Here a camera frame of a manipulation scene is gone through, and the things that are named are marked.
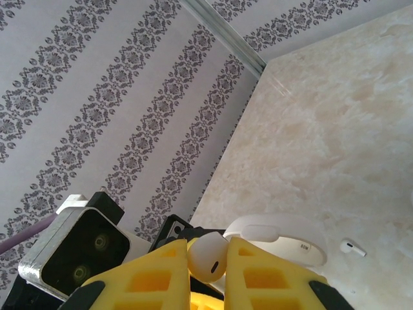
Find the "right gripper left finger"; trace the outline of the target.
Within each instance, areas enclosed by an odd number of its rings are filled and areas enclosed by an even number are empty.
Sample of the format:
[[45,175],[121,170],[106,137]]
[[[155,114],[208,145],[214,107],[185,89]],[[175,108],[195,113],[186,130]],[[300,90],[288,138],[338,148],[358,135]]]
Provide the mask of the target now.
[[91,277],[70,295],[66,308],[189,309],[186,240]]

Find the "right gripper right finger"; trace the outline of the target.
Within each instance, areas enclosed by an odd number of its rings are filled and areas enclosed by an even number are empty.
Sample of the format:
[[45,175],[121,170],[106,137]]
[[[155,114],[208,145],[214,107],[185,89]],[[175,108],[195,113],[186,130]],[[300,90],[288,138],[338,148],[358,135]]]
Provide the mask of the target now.
[[225,309],[343,309],[327,279],[233,237],[228,246]]

